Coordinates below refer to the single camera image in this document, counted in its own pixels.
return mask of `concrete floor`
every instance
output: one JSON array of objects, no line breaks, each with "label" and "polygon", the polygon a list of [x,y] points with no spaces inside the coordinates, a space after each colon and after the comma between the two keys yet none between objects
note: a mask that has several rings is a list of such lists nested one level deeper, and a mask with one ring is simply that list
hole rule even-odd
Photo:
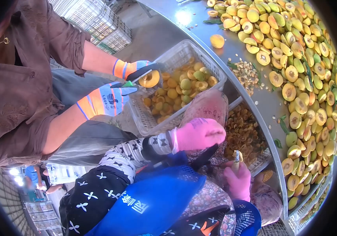
[{"label": "concrete floor", "polygon": [[[135,62],[138,60],[154,61],[164,52],[169,50],[178,42],[188,39],[179,28],[168,22],[164,17],[154,11],[150,11],[152,18],[149,18],[143,9],[137,3],[124,4],[123,9],[118,13],[122,21],[132,30],[133,42],[126,48],[114,54],[115,57],[125,62]],[[112,81],[124,82],[120,78],[112,75],[91,72]],[[103,121],[119,127],[122,130],[132,132],[136,136],[141,136],[138,132],[136,124],[130,115],[128,106],[124,111],[116,117],[96,116],[93,120]],[[74,182],[66,183],[67,189],[70,190],[74,186]],[[65,194],[63,190],[58,190],[48,195],[54,209],[59,216],[59,203]]]}]

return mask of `white arm sleeve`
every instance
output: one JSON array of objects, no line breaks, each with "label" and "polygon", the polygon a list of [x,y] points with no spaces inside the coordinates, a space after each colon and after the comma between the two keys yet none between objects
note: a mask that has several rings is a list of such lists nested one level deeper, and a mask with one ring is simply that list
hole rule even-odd
[{"label": "white arm sleeve", "polygon": [[[172,152],[166,134],[152,136],[149,139],[149,145],[152,146],[158,155],[169,154]],[[128,176],[131,183],[134,182],[136,169],[145,166],[149,161],[141,153],[143,149],[143,140],[135,139],[109,149],[105,156],[100,160],[99,165],[107,165],[121,170]]]}]

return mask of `brown shirt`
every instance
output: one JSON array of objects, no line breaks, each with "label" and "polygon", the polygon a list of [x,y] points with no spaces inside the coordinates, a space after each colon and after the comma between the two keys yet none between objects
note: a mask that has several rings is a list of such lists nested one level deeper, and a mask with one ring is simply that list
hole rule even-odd
[{"label": "brown shirt", "polygon": [[[10,44],[0,44],[0,166],[35,164],[49,157],[42,155],[49,123],[63,108],[52,92],[50,57],[82,74],[89,38],[47,0],[19,0],[5,36]],[[14,65],[15,49],[23,66]]]}]

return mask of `person in blue shirt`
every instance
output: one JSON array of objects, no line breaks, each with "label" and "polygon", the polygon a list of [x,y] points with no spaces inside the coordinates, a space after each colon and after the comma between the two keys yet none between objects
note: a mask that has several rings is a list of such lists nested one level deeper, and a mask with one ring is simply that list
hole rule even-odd
[{"label": "person in blue shirt", "polygon": [[26,167],[24,182],[28,189],[37,188],[41,190],[43,188],[42,181],[45,181],[47,186],[47,191],[45,192],[47,194],[53,193],[60,188],[63,188],[64,191],[66,191],[66,187],[63,184],[50,186],[47,169],[40,168],[37,165],[30,165]]}]

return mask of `blue mesh bag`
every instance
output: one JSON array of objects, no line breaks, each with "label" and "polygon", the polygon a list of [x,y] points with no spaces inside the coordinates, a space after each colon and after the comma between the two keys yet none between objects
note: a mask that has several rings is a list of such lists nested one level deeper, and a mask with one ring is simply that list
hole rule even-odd
[{"label": "blue mesh bag", "polygon": [[237,215],[234,236],[256,236],[261,228],[262,220],[259,210],[250,202],[233,199]]},{"label": "blue mesh bag", "polygon": [[179,219],[205,179],[186,165],[144,173],[86,235],[160,235]]}]

